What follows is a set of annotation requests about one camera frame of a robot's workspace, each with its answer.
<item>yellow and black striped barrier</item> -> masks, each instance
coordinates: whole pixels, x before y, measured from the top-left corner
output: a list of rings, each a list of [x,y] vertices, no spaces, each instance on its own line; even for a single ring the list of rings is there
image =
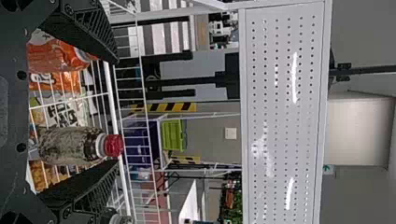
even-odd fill
[[[200,164],[201,157],[191,156],[171,156],[172,162],[175,164]]]
[[[132,105],[133,112],[143,112],[144,105]],[[148,112],[160,113],[180,113],[180,112],[197,112],[196,103],[167,103],[147,105]]]

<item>shelving unit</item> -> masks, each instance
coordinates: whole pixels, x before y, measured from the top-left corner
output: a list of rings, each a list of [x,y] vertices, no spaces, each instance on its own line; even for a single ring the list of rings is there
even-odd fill
[[[327,106],[327,61],[330,52],[332,1],[270,0],[223,4],[215,0],[200,0],[193,1],[194,4],[189,7],[142,13],[136,12],[137,8],[122,7],[114,1],[102,2],[108,2],[104,6],[110,12],[108,17],[111,21],[129,22],[128,25],[122,26],[128,28],[127,34],[116,34],[115,38],[128,38],[129,45],[119,46],[119,50],[129,50],[127,56],[122,56],[121,59],[137,57],[139,65],[125,67],[103,62],[102,70],[102,65],[93,63],[92,66],[97,67],[97,73],[92,71],[93,80],[105,82],[105,91],[97,90],[97,86],[93,85],[94,90],[89,90],[92,91],[89,95],[76,96],[72,91],[70,99],[62,92],[61,101],[52,97],[50,103],[31,106],[30,115],[33,120],[34,109],[44,110],[53,105],[64,105],[67,108],[68,104],[77,106],[78,103],[89,100],[102,107],[96,108],[99,119],[87,117],[84,120],[91,126],[105,129],[107,133],[120,132],[126,142],[124,154],[119,157],[120,181],[116,181],[108,205],[115,207],[122,214],[133,216],[137,224],[169,222],[174,211],[169,208],[168,197],[165,196],[167,192],[158,188],[157,180],[161,173],[166,172],[167,162],[161,158],[162,144],[159,132],[161,166],[158,168],[155,165],[150,140],[150,122],[156,122],[159,128],[162,121],[171,119],[241,116],[245,214],[243,222],[317,224]],[[145,110],[147,96],[141,59],[143,34],[137,23],[143,20],[228,10],[238,10],[239,15],[241,114],[149,114]],[[83,75],[80,74],[80,85],[82,79]],[[44,102],[45,93],[42,90],[34,94]],[[140,130],[133,136],[127,134],[131,127],[124,127],[123,122],[118,122],[134,112],[131,107],[124,106],[131,104],[142,105],[135,109],[144,110],[143,114],[127,117],[139,124],[132,128]],[[107,128],[107,122],[110,120],[113,130]],[[132,143],[139,144],[128,143],[128,139],[133,139]],[[138,150],[145,148],[145,154],[134,154],[129,150],[131,147]],[[128,158],[133,157],[146,157],[147,160],[136,165],[128,161]],[[66,167],[68,176],[71,175],[69,169],[70,167]],[[56,168],[55,172],[60,181],[60,169]],[[48,176],[45,177],[45,182],[48,188]]]

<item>red bottle cap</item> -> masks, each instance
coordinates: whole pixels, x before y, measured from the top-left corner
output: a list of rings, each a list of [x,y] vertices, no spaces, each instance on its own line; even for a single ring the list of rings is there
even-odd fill
[[[105,154],[118,157],[123,152],[123,139],[120,134],[109,134],[105,139]]]

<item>orange package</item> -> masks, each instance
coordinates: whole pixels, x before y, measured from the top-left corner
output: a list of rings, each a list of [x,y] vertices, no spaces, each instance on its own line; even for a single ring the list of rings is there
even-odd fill
[[[79,84],[79,73],[74,72],[60,72],[29,75],[29,89],[31,91],[50,91],[51,85],[55,91],[73,91],[81,92]]]
[[[80,71],[96,57],[62,40],[36,29],[27,44],[27,59],[31,73]]]

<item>plastic bottle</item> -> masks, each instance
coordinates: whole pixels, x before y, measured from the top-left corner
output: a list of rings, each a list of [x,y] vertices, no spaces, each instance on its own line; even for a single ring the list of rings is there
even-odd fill
[[[39,139],[41,160],[53,165],[90,165],[104,157],[118,157],[123,140],[92,127],[67,127],[45,131]]]

